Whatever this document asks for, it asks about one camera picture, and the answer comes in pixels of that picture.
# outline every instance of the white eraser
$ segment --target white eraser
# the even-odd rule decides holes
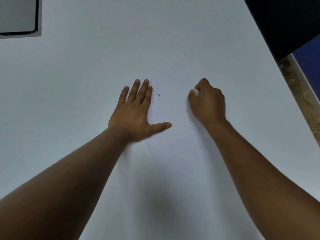
[[[197,97],[199,97],[199,92],[200,92],[200,91],[197,90],[197,89],[195,89],[195,88],[193,88],[192,90],[195,92],[195,95],[196,95]]]

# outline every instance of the black object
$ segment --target black object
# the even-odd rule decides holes
[[[20,36],[20,35],[31,35],[39,31],[39,0],[35,3],[35,24],[34,30],[24,31],[24,32],[0,32],[0,36]]]
[[[320,34],[320,0],[245,0],[279,61]]]

